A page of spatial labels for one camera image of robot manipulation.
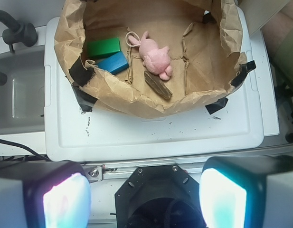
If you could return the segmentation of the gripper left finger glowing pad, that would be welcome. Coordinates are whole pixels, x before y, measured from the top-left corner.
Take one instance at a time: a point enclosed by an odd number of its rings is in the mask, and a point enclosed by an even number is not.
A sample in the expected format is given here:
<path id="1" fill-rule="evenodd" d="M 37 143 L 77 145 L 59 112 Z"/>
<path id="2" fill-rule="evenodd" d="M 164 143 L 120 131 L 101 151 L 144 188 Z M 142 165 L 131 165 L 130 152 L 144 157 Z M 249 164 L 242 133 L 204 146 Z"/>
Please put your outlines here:
<path id="1" fill-rule="evenodd" d="M 85 228 L 91 188 L 71 161 L 0 161 L 0 228 Z"/>

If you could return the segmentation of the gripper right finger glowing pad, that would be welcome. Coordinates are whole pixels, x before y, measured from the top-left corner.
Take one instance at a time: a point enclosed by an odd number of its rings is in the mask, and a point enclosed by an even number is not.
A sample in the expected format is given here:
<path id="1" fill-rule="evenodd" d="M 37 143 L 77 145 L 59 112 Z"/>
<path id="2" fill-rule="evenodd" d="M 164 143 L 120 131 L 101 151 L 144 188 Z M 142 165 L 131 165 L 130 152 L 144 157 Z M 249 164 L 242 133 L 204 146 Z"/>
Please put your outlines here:
<path id="1" fill-rule="evenodd" d="M 293 156 L 214 156 L 199 183 L 210 228 L 293 228 Z"/>

